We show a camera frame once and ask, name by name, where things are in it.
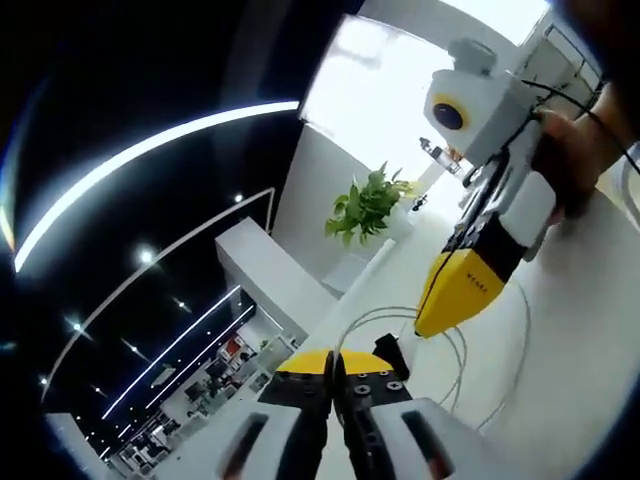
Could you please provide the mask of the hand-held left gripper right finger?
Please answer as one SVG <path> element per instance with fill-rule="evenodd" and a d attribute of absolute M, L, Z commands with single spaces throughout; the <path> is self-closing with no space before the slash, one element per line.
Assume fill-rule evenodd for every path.
<path fill-rule="evenodd" d="M 503 479 L 505 463 L 482 437 L 428 398 L 414 398 L 392 368 L 340 354 L 333 399 L 358 479 Z"/>

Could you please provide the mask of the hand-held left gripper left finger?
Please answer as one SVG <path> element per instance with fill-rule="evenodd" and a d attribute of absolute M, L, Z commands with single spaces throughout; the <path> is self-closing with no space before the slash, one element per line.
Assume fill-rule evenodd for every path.
<path fill-rule="evenodd" d="M 223 407 L 185 442 L 161 479 L 313 479 L 331 411 L 329 350 L 283 363 L 254 399 Z"/>

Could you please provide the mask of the person's right hand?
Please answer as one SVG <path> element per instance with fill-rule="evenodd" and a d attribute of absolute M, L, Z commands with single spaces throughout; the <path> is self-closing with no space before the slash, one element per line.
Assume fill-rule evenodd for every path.
<path fill-rule="evenodd" d="M 554 225 L 584 213 L 603 172 L 602 130 L 588 115 L 572 121 L 550 110 L 537 114 L 543 130 L 537 160 L 549 183 L 555 183 Z"/>

